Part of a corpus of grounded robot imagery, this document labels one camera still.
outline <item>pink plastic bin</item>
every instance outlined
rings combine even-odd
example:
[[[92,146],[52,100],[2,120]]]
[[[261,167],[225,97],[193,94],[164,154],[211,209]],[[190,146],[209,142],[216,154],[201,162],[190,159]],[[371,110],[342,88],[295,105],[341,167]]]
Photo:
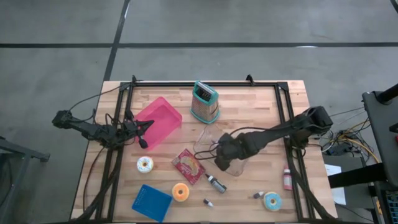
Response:
[[[144,139],[148,143],[147,150],[152,150],[174,129],[181,126],[182,115],[165,98],[159,97],[137,114],[135,119],[155,121],[144,135]]]

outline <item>orange donut toy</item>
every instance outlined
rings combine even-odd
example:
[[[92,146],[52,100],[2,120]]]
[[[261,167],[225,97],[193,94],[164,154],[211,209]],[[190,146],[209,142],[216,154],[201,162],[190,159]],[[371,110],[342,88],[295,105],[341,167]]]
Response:
[[[178,202],[185,201],[189,196],[189,188],[186,184],[178,183],[174,185],[172,190],[174,200]]]

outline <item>pink bottle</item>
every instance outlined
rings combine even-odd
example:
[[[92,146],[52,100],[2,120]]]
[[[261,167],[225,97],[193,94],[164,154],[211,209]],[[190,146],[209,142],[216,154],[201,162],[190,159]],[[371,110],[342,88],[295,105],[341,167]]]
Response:
[[[284,189],[292,190],[292,175],[287,164],[284,167]]]

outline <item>concrete floor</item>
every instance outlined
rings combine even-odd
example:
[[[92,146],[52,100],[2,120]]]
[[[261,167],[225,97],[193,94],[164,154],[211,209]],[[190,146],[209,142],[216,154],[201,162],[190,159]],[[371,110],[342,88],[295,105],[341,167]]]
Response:
[[[0,0],[0,44],[112,43],[123,2]],[[388,0],[132,0],[121,42],[397,42],[396,21]],[[51,120],[100,91],[110,51],[0,48],[0,136],[51,153],[48,163],[31,163],[15,223],[68,219],[87,141]],[[397,83],[396,58],[394,47],[119,49],[110,80],[304,80],[311,105],[333,114],[360,107],[365,91]],[[96,103],[73,114],[88,117]],[[370,129],[363,136],[376,147]]]

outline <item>wooden table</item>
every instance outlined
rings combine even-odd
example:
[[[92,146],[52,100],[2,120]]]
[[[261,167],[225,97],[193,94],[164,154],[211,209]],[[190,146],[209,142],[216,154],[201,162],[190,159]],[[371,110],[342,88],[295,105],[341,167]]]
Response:
[[[304,82],[288,81],[288,83],[294,113],[299,114],[310,106]],[[120,82],[105,82],[102,92],[116,88],[119,84]],[[215,89],[220,95],[219,103],[221,106],[221,116],[216,125],[224,131],[230,132],[243,126],[267,128],[280,123],[273,88],[216,87]],[[114,113],[117,95],[117,91],[112,91],[101,96],[96,115],[98,123],[104,123],[105,113]],[[150,218],[131,209],[131,205],[142,184],[150,185],[171,195],[172,187],[179,182],[186,183],[189,186],[190,197],[182,203],[173,201],[164,222],[297,221],[293,193],[282,188],[282,174],[286,163],[282,140],[271,142],[258,155],[250,158],[244,172],[239,177],[220,171],[208,161],[201,162],[208,173],[214,175],[227,186],[228,189],[224,194],[217,192],[203,177],[192,186],[175,169],[171,160],[184,149],[193,152],[193,145],[206,125],[191,115],[192,88],[187,87],[134,88],[132,112],[137,114],[160,96],[163,96],[181,113],[183,118],[182,127],[175,130],[153,151],[147,152],[136,143],[124,148],[114,222],[153,222]],[[125,105],[126,97],[124,96],[123,105]],[[90,142],[88,145],[72,218],[78,217],[83,212],[82,195],[84,184],[90,166],[101,148],[97,142]],[[151,156],[154,160],[154,169],[148,174],[141,174],[137,171],[136,162],[142,156]],[[93,200],[100,188],[105,157],[106,153],[103,152],[93,169],[87,188],[86,206]],[[319,148],[316,146],[308,147],[304,161],[311,190],[326,210],[337,217]],[[283,200],[282,209],[278,212],[267,211],[262,204],[262,200],[252,198],[252,195],[259,191],[277,192]],[[301,191],[300,196],[304,214],[307,214],[305,199]],[[215,206],[213,208],[205,206],[202,202],[204,198],[212,201]],[[105,201],[104,211],[107,210],[108,203]]]

